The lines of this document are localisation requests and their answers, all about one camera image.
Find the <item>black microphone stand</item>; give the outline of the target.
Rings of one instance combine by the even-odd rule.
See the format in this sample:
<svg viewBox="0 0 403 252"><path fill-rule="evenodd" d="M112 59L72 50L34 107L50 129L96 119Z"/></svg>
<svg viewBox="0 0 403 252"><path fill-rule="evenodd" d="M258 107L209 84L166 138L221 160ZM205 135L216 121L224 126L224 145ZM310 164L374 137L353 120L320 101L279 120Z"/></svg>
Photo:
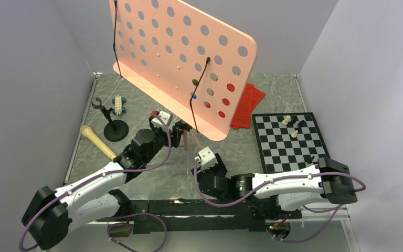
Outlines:
<svg viewBox="0 0 403 252"><path fill-rule="evenodd" d="M95 109L99 109L104 117L107 119L108 124L104 127L104 137L111 142L119 142L123 140L129 133L129 126L122 120L112 120L111 109L107 109L101 102L101 99L96 97L97 103L91 101L91 105Z"/></svg>

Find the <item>cream toy microphone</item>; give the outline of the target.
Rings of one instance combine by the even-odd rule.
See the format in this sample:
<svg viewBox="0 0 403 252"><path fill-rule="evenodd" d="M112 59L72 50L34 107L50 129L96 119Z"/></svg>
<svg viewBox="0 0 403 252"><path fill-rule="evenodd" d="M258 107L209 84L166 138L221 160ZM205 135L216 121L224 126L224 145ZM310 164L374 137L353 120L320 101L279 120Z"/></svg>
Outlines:
<svg viewBox="0 0 403 252"><path fill-rule="evenodd" d="M88 125L82 125L80 127L80 133L85 138L89 139L102 153L104 153L111 161L113 161L117 155L112 151L93 131Z"/></svg>

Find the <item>pink music stand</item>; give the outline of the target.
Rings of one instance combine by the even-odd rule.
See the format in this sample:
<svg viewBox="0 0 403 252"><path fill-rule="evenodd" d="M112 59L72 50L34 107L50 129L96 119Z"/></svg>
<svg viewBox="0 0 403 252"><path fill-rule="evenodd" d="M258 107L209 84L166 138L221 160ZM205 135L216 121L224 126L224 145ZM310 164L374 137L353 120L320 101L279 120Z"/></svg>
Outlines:
<svg viewBox="0 0 403 252"><path fill-rule="evenodd" d="M256 60L256 41L183 1L109 6L114 71L206 138L225 139Z"/></svg>

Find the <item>red sheet music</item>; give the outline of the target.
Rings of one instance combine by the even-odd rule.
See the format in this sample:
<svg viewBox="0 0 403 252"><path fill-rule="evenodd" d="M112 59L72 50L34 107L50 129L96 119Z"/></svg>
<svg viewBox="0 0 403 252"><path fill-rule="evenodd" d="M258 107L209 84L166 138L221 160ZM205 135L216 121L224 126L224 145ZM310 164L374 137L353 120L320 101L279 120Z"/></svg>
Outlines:
<svg viewBox="0 0 403 252"><path fill-rule="evenodd" d="M253 100L254 85L247 83L235 115L231 122L231 127L235 130L239 128L248 129L250 127L251 108Z"/></svg>
<svg viewBox="0 0 403 252"><path fill-rule="evenodd" d="M265 97L265 95L266 94L264 92L257 89L256 87L254 87L251 113L254 111L254 109L257 107L257 105L261 102L261 100Z"/></svg>

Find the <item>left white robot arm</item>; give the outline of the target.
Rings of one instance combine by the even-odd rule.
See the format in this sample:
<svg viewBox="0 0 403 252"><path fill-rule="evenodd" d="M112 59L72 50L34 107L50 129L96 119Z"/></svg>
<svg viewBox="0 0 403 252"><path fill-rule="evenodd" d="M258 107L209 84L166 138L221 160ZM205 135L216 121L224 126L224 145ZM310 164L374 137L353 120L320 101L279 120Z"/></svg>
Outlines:
<svg viewBox="0 0 403 252"><path fill-rule="evenodd" d="M51 249L74 229L93 220L126 219L131 203L117 187L165 164L163 160L147 166L163 147L177 148L183 132L191 129L181 122L170 127L158 114L151 116L149 122L150 128L138 131L131 144L100 170L54 190L49 186L40 188L22 216L25 228L19 250Z"/></svg>

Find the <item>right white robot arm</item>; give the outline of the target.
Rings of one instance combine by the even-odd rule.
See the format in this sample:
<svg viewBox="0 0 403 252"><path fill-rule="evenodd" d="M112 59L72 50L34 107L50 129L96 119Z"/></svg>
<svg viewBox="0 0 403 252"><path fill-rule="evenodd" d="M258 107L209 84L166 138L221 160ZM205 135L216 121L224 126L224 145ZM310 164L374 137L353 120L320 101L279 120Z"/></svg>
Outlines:
<svg viewBox="0 0 403 252"><path fill-rule="evenodd" d="M202 199L216 207L231 207L252 197L265 199L276 196L269 205L269 213L283 217L303 205L327 201L336 205L357 202L356 193L365 184L352 176L349 167L329 157L317 164L283 173L248 173L226 177L227 169L218 154L209 160L194 159L191 174Z"/></svg>

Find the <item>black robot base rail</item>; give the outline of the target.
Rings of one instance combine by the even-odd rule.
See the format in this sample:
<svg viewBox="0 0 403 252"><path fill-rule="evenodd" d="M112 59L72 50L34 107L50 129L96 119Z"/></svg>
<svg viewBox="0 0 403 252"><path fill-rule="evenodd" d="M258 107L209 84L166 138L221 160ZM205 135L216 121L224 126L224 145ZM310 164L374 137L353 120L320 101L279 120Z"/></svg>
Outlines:
<svg viewBox="0 0 403 252"><path fill-rule="evenodd" d="M134 234L149 234L163 230L170 232L235 230L263 232L267 225L284 219L301 219L300 210L284 212L275 205L275 198L242 202L232 207L213 207L200 199L132 200L131 209L105 222L133 223Z"/></svg>

